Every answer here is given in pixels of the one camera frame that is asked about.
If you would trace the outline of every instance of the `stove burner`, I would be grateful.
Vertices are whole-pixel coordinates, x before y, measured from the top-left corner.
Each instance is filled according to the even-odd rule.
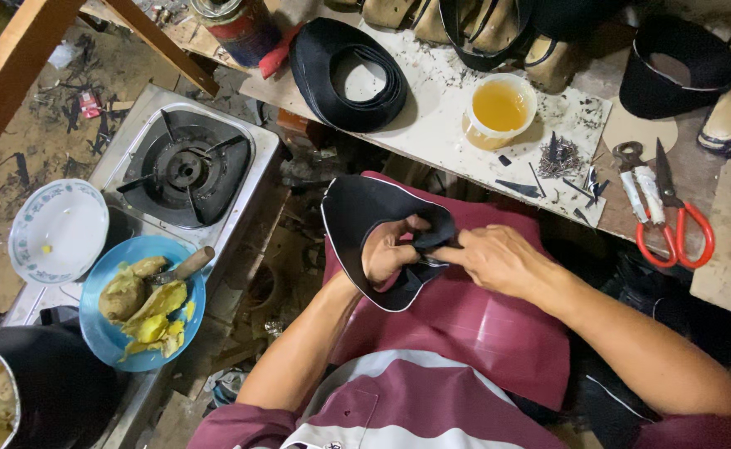
[[[210,117],[176,110],[144,135],[117,191],[130,205],[183,228],[212,225],[246,176],[249,140]]]
[[[191,150],[175,154],[166,165],[166,180],[177,189],[193,184],[202,185],[205,179],[207,179],[205,161]]]

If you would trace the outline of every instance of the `blue plate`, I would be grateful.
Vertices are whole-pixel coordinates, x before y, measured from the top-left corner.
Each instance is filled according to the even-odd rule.
[[[124,355],[124,347],[132,341],[131,336],[121,332],[121,325],[113,325],[100,313],[100,293],[105,285],[113,279],[119,271],[119,264],[135,262],[151,256],[166,257],[172,267],[182,262],[191,252],[174,240],[161,236],[141,236],[125,240],[108,251],[89,274],[89,279],[83,284],[83,294],[80,298],[80,327],[85,342],[101,361],[108,365],[127,372],[148,371],[159,368],[171,362],[188,346],[200,328],[202,315],[205,311],[205,282],[202,272],[197,272],[186,280],[188,284],[188,301],[196,303],[191,321],[185,323],[185,343],[171,355],[164,359],[160,351],[144,351],[133,354],[124,362],[119,359]],[[181,309],[173,311],[169,320],[180,318],[185,320],[185,303]]]

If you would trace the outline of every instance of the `white plate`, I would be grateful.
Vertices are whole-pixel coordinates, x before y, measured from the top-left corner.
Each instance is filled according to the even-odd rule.
[[[74,281],[100,255],[108,222],[105,199],[91,184],[80,179],[50,182],[36,190],[13,219],[8,239],[11,265],[28,282]]]

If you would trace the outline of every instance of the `pile of nails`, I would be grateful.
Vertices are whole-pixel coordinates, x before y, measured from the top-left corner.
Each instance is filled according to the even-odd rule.
[[[555,133],[551,133],[549,143],[542,144],[540,149],[543,150],[543,155],[540,157],[537,174],[541,178],[568,176],[577,172],[582,166],[576,145],[566,138],[558,138]]]

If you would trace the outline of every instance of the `wrist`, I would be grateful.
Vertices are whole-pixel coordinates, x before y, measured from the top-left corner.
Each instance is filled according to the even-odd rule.
[[[335,273],[322,290],[326,293],[325,296],[347,302],[359,300],[362,296],[343,270]]]
[[[524,299],[554,317],[560,317],[570,307],[572,298],[584,284],[576,275],[553,262],[539,279]]]

